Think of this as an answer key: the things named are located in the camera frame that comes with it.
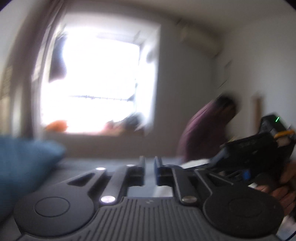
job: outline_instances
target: bright window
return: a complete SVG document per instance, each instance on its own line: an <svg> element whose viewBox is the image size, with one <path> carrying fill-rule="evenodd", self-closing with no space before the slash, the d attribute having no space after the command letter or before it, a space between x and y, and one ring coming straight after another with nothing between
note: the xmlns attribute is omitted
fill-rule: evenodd
<svg viewBox="0 0 296 241"><path fill-rule="evenodd" d="M138 45L72 34L62 55L66 78L42 88L43 125L66 120L67 132L96 134L136 112Z"/></svg>

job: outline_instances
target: gray bed sheet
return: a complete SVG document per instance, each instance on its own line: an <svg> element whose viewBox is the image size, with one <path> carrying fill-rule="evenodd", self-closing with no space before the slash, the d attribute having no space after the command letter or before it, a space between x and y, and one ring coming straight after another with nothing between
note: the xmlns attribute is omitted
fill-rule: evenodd
<svg viewBox="0 0 296 241"><path fill-rule="evenodd" d="M128 190L128 196L133 197L152 197L155 184L153 158L146 159L145 169L145 185L143 187L130 187ZM180 158L163 158L164 164L180 165ZM60 161L52 170L51 174L40 187L46 187L53 185L71 177L78 176L87 171L90 171L97 167L105 167L108 171L115 171L118 167L127 164L137 164L139 159L75 159L65 158ZM3 241L15 241L21 236L17 225L13 217L9 217L0 227L0 240Z"/></svg>

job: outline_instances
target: purple shirt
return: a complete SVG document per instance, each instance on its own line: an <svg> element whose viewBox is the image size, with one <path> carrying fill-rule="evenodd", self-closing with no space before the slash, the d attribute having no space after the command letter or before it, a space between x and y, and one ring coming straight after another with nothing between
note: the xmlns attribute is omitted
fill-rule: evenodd
<svg viewBox="0 0 296 241"><path fill-rule="evenodd" d="M217 107L214 101L205 105L187 124L183 132L178 153L183 162L211 158L215 156L220 146L227 142L227 123L216 116Z"/></svg>

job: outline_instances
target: blue cushion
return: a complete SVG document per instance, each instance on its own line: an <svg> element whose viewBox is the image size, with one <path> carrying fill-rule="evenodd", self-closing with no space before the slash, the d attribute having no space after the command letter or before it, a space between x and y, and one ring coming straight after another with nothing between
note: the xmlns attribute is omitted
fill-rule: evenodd
<svg viewBox="0 0 296 241"><path fill-rule="evenodd" d="M64 153L55 142L0 137L0 222L44 182Z"/></svg>

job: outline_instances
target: blue fabric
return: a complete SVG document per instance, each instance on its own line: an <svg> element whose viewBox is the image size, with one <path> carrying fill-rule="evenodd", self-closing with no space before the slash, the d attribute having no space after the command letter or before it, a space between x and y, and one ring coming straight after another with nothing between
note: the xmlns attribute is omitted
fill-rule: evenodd
<svg viewBox="0 0 296 241"><path fill-rule="evenodd" d="M64 153L55 142L0 137L0 222L44 182Z"/></svg>

